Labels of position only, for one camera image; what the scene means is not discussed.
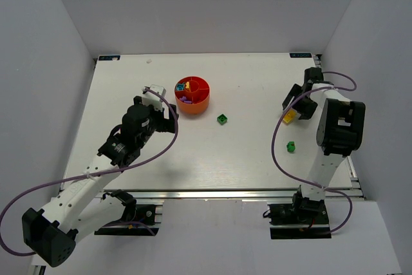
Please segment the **green square lego brick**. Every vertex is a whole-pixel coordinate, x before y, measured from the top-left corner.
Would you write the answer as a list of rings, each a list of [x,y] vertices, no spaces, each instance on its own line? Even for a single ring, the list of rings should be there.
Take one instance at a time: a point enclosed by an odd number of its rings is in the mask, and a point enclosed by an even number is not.
[[[217,121],[220,125],[224,125],[227,123],[228,118],[224,114],[221,114],[217,117]]]

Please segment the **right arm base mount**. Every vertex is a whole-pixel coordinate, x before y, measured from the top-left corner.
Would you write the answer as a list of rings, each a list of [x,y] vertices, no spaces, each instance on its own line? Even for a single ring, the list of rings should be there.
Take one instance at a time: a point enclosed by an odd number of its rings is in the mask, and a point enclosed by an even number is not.
[[[292,202],[270,204],[263,213],[269,220],[273,240],[311,240],[332,237],[324,200],[315,201],[295,193]]]

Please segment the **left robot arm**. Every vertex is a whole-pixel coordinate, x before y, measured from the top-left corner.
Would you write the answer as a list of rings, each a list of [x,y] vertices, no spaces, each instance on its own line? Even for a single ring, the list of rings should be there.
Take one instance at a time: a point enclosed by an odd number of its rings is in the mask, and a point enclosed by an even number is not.
[[[82,174],[38,211],[29,208],[22,216],[23,240],[49,266],[58,267],[87,235],[108,223],[121,224],[134,220],[136,200],[118,189],[90,209],[89,203],[107,186],[131,167],[142,148],[156,133],[178,132],[178,114],[174,104],[161,98],[136,96],[119,125]]]

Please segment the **light blue lego brick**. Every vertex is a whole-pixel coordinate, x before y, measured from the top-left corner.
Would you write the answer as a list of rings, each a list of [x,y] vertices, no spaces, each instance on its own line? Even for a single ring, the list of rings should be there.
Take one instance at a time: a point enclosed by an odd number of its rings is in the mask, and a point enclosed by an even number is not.
[[[183,91],[184,89],[185,89],[185,84],[180,84],[180,83],[178,83],[175,88],[176,91]]]

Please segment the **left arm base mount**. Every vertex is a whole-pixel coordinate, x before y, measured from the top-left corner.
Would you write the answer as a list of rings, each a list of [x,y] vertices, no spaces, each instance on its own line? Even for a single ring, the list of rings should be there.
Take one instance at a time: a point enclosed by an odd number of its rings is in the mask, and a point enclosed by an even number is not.
[[[162,206],[135,200],[134,208],[121,219],[110,222],[94,232],[96,236],[156,236],[162,222]]]

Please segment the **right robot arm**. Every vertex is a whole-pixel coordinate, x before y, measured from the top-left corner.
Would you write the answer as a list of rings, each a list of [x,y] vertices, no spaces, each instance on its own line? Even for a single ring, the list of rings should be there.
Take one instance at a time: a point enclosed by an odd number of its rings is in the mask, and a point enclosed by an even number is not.
[[[361,145],[366,106],[341,95],[316,67],[304,71],[302,85],[292,86],[282,103],[283,109],[289,106],[301,120],[311,119],[321,108],[316,131],[319,149],[308,174],[309,184],[301,185],[292,198],[295,213],[316,216],[324,207],[323,189],[330,185],[343,160]]]

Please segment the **green lego piece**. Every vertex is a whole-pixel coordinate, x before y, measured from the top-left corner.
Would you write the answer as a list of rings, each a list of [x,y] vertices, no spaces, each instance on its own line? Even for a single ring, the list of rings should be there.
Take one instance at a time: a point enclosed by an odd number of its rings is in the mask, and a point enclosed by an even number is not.
[[[294,141],[289,141],[286,145],[286,150],[289,153],[294,153],[295,152],[295,142]]]

